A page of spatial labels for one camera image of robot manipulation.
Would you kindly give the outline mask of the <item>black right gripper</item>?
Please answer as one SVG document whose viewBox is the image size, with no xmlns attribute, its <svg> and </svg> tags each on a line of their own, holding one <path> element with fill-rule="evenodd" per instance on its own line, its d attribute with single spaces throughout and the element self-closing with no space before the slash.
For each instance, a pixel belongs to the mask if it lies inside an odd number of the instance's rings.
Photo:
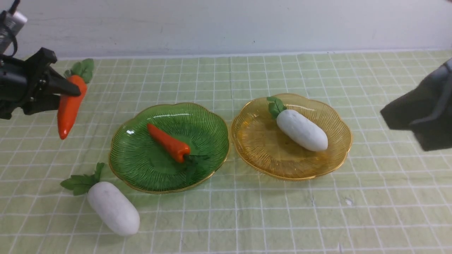
<svg viewBox="0 0 452 254">
<path fill-rule="evenodd" d="M 392 130 L 411 131 L 423 151 L 452 146 L 452 60 L 380 111 Z"/>
</svg>

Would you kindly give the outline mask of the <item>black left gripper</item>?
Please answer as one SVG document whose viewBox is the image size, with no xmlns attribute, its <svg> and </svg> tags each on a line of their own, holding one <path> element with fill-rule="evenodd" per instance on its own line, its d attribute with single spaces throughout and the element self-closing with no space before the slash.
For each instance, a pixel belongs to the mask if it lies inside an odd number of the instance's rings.
<svg viewBox="0 0 452 254">
<path fill-rule="evenodd" d="M 21 108 L 25 115 L 55 111 L 60 95 L 81 95 L 77 85 L 50 67 L 56 62 L 55 53 L 47 48 L 41 48 L 27 60 L 1 56 L 1 119 L 10 120 L 16 108 Z"/>
</svg>

